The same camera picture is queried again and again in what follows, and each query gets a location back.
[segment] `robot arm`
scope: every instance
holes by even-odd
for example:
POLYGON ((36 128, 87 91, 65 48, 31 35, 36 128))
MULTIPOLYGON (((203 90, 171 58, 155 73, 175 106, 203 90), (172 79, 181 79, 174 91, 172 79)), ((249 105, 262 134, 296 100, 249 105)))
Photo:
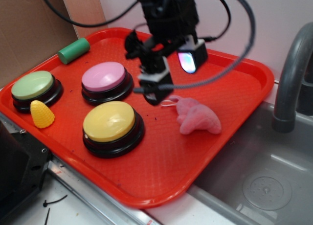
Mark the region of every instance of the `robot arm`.
POLYGON ((161 84, 173 84, 166 60, 173 52, 179 53, 182 68, 194 73, 206 60, 204 40, 198 40, 196 24, 199 17, 194 0, 138 0, 152 36, 140 41, 133 31, 125 41, 126 58, 139 58, 142 93, 148 103, 159 104, 173 90, 159 90, 161 84), (162 49, 155 50, 161 44, 162 49))

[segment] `sink drain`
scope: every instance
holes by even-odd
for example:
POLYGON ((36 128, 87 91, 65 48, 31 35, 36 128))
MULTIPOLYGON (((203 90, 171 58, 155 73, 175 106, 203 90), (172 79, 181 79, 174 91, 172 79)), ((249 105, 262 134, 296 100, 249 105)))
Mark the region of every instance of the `sink drain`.
POLYGON ((291 199, 288 181, 267 171, 248 176, 243 184, 243 192, 252 205, 263 210, 280 209, 291 199))

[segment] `tray rim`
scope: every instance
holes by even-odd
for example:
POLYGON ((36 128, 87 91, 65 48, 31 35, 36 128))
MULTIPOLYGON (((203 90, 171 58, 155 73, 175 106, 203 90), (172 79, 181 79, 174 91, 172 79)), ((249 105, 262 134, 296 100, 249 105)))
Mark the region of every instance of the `tray rim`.
MULTIPOLYGON (((92 46, 94 43, 96 43, 99 40, 106 39, 106 38, 121 38, 124 39, 131 30, 126 28, 108 28, 104 30, 97 31, 89 36, 86 37, 90 45, 92 46)), ((137 33, 139 38, 145 39, 149 36, 149 34, 146 33, 137 33)), ((214 50, 207 50, 209 53, 210 63, 216 64, 219 66, 226 66, 227 64, 231 63, 231 61, 235 60, 237 56, 226 54, 223 52, 218 52, 214 50)), ((109 195, 111 195, 113 198, 118 200, 119 202, 126 204, 131 207, 136 208, 150 208, 150 207, 156 207, 162 204, 165 204, 169 200, 178 197, 179 195, 182 195, 192 184, 194 179, 201 173, 201 171, 208 165, 208 163, 213 159, 213 157, 219 152, 219 150, 227 143, 229 138, 239 129, 239 127, 245 122, 245 120, 254 112, 254 110, 259 106, 259 104, 263 101, 263 99, 266 97, 266 95, 271 91, 273 85, 274 85, 274 76, 273 73, 270 71, 270 69, 265 66, 264 64, 250 60, 250 59, 244 59, 242 61, 242 64, 250 65, 257 70, 249 71, 245 68, 245 66, 238 66, 235 68, 236 71, 250 74, 257 78, 259 80, 261 85, 261 92, 258 93, 258 97, 256 98, 257 102, 251 102, 252 104, 247 105, 245 108, 246 116, 245 118, 242 118, 240 121, 234 122, 232 124, 232 128, 228 128, 228 139, 222 139, 219 138, 217 142, 214 143, 215 145, 221 145, 219 149, 215 149, 214 151, 210 152, 210 154, 205 155, 201 163, 198 163, 199 167, 194 167, 184 178, 185 184, 177 185, 176 187, 172 188, 172 190, 159 195, 154 198, 138 198, 134 197, 132 195, 129 195, 126 191, 122 190, 121 188, 116 188, 116 185, 110 181, 110 179, 105 180, 104 177, 94 171, 92 171, 89 167, 84 165, 77 156, 66 154, 65 156, 62 155, 61 151, 63 146, 56 142, 54 139, 51 139, 47 136, 45 136, 42 132, 40 132, 39 129, 37 129, 35 126, 31 126, 28 122, 24 121, 20 116, 12 112, 8 107, 5 106, 4 103, 2 103, 2 98, 5 95, 6 92, 8 92, 9 89, 11 89, 12 85, 18 81, 21 77, 34 72, 38 70, 52 70, 56 66, 61 65, 62 62, 58 58, 57 55, 52 56, 48 60, 42 62, 41 64, 37 65, 33 69, 29 70, 28 72, 22 74, 18 78, 14 79, 12 82, 7 84, 2 90, 0 90, 0 112, 2 112, 4 115, 6 115, 8 118, 10 118, 13 122, 30 132, 32 135, 36 136, 36 138, 43 142, 43 143, 49 143, 49 146, 54 145, 54 150, 52 151, 57 157, 59 157, 61 160, 63 160, 66 164, 73 167, 78 172, 84 172, 84 177, 92 181, 97 186, 101 185, 101 189, 106 191, 109 195)))

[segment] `gray cable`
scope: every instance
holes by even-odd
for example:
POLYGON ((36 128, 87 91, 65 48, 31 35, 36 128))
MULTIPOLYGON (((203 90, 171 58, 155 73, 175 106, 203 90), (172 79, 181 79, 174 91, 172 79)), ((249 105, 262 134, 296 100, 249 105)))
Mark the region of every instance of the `gray cable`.
POLYGON ((250 50, 254 44, 255 18, 254 18, 254 14, 253 14, 251 7, 247 3, 246 0, 237 0, 237 1, 244 7, 245 11, 247 12, 248 17, 249 17, 249 21, 250 21, 250 27, 251 27, 249 42, 248 42, 245 50, 241 54, 241 56, 239 56, 237 58, 237 60, 235 60, 232 64, 230 64, 225 70, 223 70, 222 72, 220 72, 219 74, 215 75, 212 78, 209 78, 209 79, 206 79, 206 80, 203 80, 200 82, 184 84, 184 85, 163 84, 163 85, 159 85, 157 87, 159 90, 189 89, 189 88, 199 87, 199 86, 207 85, 209 83, 213 83, 216 80, 220 79, 221 77, 225 76, 230 71, 232 71, 246 57, 246 55, 250 52, 250 50))

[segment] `button cap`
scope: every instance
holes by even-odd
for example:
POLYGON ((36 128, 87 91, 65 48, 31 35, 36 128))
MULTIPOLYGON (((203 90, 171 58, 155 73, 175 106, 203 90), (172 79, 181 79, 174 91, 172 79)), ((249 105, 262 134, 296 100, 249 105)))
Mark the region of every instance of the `button cap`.
POLYGON ((126 75, 124 66, 118 62, 104 62, 88 69, 82 83, 90 91, 106 91, 120 84, 126 75))
POLYGON ((53 77, 48 71, 32 72, 20 80, 12 87, 12 94, 20 100, 35 98, 46 92, 53 84, 53 77))
POLYGON ((110 142, 127 134, 134 123, 134 110, 129 104, 111 101, 92 109, 85 117, 83 128, 91 140, 110 142))

